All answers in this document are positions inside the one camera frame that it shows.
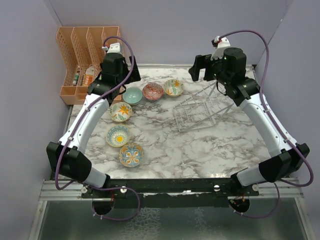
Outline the yellow flower bowl back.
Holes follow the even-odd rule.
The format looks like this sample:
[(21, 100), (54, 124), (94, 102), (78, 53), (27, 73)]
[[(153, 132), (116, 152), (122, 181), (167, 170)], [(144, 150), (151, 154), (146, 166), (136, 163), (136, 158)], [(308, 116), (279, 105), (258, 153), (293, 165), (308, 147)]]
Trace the yellow flower bowl back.
[(164, 83), (164, 92), (170, 97), (178, 97), (184, 90), (184, 84), (177, 79), (169, 79)]

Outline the yellow flower bowl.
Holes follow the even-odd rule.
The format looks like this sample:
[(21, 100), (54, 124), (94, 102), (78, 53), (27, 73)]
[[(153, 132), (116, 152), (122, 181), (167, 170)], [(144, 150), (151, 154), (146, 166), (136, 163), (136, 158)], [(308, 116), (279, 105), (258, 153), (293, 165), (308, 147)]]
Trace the yellow flower bowl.
[(164, 83), (164, 92), (170, 97), (178, 97), (184, 90), (184, 84), (177, 79), (169, 79)]
[(117, 102), (109, 109), (110, 117), (115, 122), (125, 122), (132, 115), (132, 107), (126, 102)]

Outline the yellow flower bowl front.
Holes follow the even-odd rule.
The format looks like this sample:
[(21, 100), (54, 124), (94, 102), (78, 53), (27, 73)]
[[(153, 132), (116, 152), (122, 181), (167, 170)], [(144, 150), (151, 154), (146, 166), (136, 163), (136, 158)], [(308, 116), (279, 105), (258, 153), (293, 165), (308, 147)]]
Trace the yellow flower bowl front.
[(115, 122), (125, 122), (132, 115), (132, 107), (126, 102), (117, 102), (109, 109), (110, 117)]

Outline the yellow dotted sun bowl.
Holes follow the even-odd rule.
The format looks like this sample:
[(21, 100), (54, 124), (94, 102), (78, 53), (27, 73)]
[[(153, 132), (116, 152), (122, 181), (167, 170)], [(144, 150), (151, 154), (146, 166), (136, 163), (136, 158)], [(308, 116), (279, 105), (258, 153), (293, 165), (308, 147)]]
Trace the yellow dotted sun bowl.
[(125, 125), (118, 124), (111, 127), (106, 135), (107, 143), (115, 148), (122, 147), (129, 142), (131, 132)]

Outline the blue orange floral bowl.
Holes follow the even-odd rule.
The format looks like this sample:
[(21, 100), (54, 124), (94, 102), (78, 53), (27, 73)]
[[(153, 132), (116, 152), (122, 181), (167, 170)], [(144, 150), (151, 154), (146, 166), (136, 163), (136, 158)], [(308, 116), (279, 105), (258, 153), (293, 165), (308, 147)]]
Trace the blue orange floral bowl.
[(144, 150), (137, 143), (127, 143), (119, 152), (120, 163), (127, 167), (137, 167), (144, 158)]

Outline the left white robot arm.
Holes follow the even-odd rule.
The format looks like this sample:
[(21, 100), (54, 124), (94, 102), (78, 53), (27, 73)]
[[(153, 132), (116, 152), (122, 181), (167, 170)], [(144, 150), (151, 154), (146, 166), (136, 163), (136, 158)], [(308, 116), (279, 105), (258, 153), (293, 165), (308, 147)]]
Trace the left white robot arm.
[(96, 170), (85, 156), (89, 138), (101, 116), (114, 99), (122, 94), (126, 84), (141, 80), (134, 56), (128, 66), (120, 53), (107, 53), (101, 63), (102, 70), (89, 85), (84, 104), (75, 121), (58, 142), (50, 142), (46, 153), (55, 179), (59, 175), (93, 186), (97, 196), (106, 197), (111, 190), (110, 176)]

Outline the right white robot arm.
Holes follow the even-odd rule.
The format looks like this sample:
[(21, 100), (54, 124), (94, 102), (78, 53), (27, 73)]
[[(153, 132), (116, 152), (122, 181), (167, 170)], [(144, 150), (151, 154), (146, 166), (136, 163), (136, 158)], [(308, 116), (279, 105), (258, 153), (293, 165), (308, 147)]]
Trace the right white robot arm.
[(204, 69), (204, 80), (216, 80), (225, 88), (225, 94), (249, 117), (261, 135), (270, 158), (258, 165), (246, 168), (231, 176), (229, 189), (240, 196), (248, 186), (263, 181), (276, 182), (300, 169), (303, 158), (310, 149), (307, 144), (299, 144), (287, 133), (273, 111), (268, 108), (265, 97), (260, 95), (258, 83), (246, 76), (247, 56), (237, 47), (228, 47), (221, 57), (197, 55), (188, 70), (194, 82), (199, 80)]

